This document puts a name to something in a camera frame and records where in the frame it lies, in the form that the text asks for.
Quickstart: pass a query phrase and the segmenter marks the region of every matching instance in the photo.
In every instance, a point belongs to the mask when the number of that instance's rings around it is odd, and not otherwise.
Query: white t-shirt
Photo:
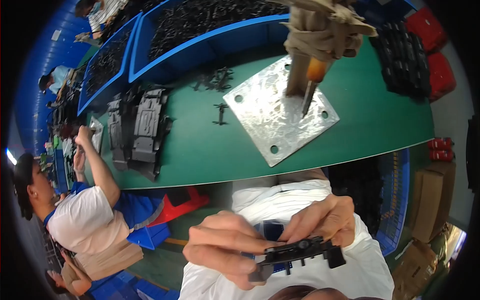
[[[328,181],[318,182],[319,189],[280,192],[235,212],[243,215],[251,224],[270,219],[289,221],[293,214],[313,201],[323,200],[330,193]],[[266,300],[283,288],[307,285],[336,288],[348,298],[378,297],[391,300],[394,290],[392,276],[378,242],[372,239],[358,215],[355,215],[355,239],[343,249],[343,255],[347,263],[335,269],[330,269],[321,255],[305,260],[303,267],[300,261],[294,261],[291,275],[287,276],[285,271],[273,273],[265,286],[254,287],[250,291],[239,289],[217,271],[187,263],[183,269],[179,299]]]
[[[109,17],[115,15],[127,2],[128,0],[104,0],[103,9],[88,16],[92,32],[100,31],[100,24],[105,23]]]
[[[102,252],[130,234],[123,214],[110,207],[98,186],[60,201],[48,221],[48,231],[66,249],[87,254]]]

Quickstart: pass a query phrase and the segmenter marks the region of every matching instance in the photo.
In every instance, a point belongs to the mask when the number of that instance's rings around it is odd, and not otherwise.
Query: cardboard box
[[[411,300],[418,296],[435,273],[437,255],[430,247],[414,241],[405,251],[400,264],[393,271],[394,300]]]
[[[455,163],[433,162],[415,172],[413,186],[412,236],[424,243],[431,241],[448,220],[455,183]]]

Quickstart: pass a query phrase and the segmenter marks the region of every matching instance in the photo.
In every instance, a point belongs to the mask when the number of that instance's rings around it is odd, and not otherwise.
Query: galvanized steel plate
[[[340,120],[319,89],[302,118],[303,99],[285,96],[290,64],[285,56],[223,96],[270,167]]]

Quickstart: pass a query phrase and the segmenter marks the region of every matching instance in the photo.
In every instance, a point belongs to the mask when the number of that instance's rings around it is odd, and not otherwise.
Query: hair
[[[40,89],[40,91],[44,92],[47,89],[47,83],[50,81],[50,76],[52,75],[52,72],[55,70],[55,68],[52,68],[47,75],[43,75],[42,77],[40,77],[40,80],[38,81],[38,88]]]
[[[68,293],[68,290],[63,287],[57,287],[57,283],[53,278],[48,274],[48,270],[45,270],[45,279],[47,280],[48,285],[52,288],[53,292],[57,295]]]
[[[75,5],[75,17],[83,17],[84,12],[87,9],[90,9],[94,4],[96,0],[80,0],[77,2],[77,5]]]
[[[33,207],[27,192],[27,186],[33,184],[32,169],[34,158],[30,153],[25,153],[17,160],[13,171],[13,186],[17,195],[18,205],[22,217],[29,220],[33,215]]]

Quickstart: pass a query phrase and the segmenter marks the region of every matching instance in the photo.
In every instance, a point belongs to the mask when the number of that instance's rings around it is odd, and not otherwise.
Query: red fire extinguisher
[[[452,150],[454,142],[451,138],[436,138],[427,143],[430,150]]]
[[[455,157],[453,151],[430,150],[430,160],[432,161],[452,161]]]

